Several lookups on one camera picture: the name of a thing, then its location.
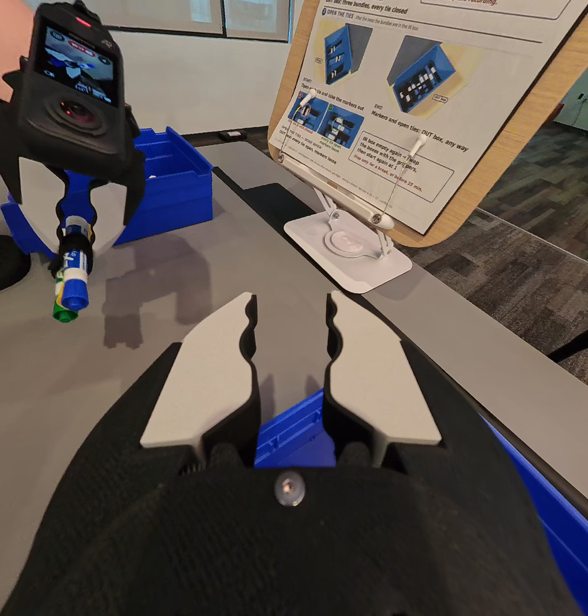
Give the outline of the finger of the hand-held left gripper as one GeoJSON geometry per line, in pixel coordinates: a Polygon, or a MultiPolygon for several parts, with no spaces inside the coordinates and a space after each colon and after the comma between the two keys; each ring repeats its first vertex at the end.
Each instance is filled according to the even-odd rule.
{"type": "Polygon", "coordinates": [[[97,216],[95,224],[92,225],[94,256],[103,255],[123,233],[126,194],[126,187],[114,183],[90,190],[90,203],[97,216]]]}
{"type": "Polygon", "coordinates": [[[47,248],[51,257],[59,254],[64,236],[65,214],[63,200],[68,180],[62,179],[45,165],[19,158],[21,180],[20,209],[35,235],[47,248]]]}

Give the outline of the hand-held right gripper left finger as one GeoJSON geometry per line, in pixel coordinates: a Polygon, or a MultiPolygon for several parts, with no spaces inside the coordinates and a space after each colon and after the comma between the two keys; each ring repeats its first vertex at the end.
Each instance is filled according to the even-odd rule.
{"type": "Polygon", "coordinates": [[[254,466],[261,399],[253,356],[257,297],[244,292],[202,320],[177,351],[140,444],[188,446],[207,463],[215,446],[232,445],[254,466]]]}

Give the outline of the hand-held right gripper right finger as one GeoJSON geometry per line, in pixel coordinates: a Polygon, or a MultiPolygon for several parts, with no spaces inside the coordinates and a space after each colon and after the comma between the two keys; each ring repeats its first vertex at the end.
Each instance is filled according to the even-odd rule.
{"type": "Polygon", "coordinates": [[[437,446],[442,436],[400,336],[341,291],[327,296],[323,425],[340,457],[363,443],[371,465],[384,465],[392,445],[437,446]]]}

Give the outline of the blue plastic bin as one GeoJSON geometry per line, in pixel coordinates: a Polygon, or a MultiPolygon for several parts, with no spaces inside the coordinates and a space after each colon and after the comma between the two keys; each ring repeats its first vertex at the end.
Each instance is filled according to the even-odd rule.
{"type": "MultiPolygon", "coordinates": [[[[334,467],[334,444],[322,424],[323,389],[264,424],[256,468],[334,467]]],[[[588,520],[500,432],[491,427],[524,482],[553,557],[569,590],[588,615],[588,520]]]]}
{"type": "MultiPolygon", "coordinates": [[[[162,133],[143,128],[134,143],[145,154],[144,199],[113,246],[213,219],[213,166],[198,150],[171,127],[162,133]]],[[[62,204],[64,211],[85,217],[91,212],[91,179],[67,173],[70,184],[62,204]]],[[[11,194],[0,210],[11,236],[25,254],[41,251],[49,257],[54,255],[54,249],[39,238],[11,194]]]]}

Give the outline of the blue dry-erase marker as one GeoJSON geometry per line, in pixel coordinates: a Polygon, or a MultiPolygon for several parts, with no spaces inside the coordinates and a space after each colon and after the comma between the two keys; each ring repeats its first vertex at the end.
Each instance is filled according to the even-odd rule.
{"type": "Polygon", "coordinates": [[[62,307],[80,312],[90,303],[88,294],[89,223],[81,216],[68,216],[65,220],[63,256],[63,287],[60,293],[62,307]]]}

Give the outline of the black quilted elbow pad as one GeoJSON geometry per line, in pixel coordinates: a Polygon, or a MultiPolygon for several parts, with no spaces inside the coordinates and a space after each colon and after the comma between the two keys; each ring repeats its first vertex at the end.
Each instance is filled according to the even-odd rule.
{"type": "Polygon", "coordinates": [[[0,235],[0,291],[21,281],[30,269],[30,255],[17,246],[13,237],[0,235]]]}

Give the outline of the black chair leg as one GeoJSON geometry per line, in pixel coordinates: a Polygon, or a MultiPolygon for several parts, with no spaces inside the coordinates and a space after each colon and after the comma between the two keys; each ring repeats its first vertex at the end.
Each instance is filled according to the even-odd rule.
{"type": "Polygon", "coordinates": [[[559,363],[584,350],[588,350],[588,329],[577,335],[571,341],[549,353],[547,357],[553,362],[559,363]]]}

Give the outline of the framed wall panel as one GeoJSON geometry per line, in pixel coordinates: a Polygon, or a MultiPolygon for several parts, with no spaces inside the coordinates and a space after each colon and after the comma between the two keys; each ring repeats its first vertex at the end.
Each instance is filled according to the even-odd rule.
{"type": "Polygon", "coordinates": [[[121,31],[288,42],[293,1],[85,1],[121,31]]]}

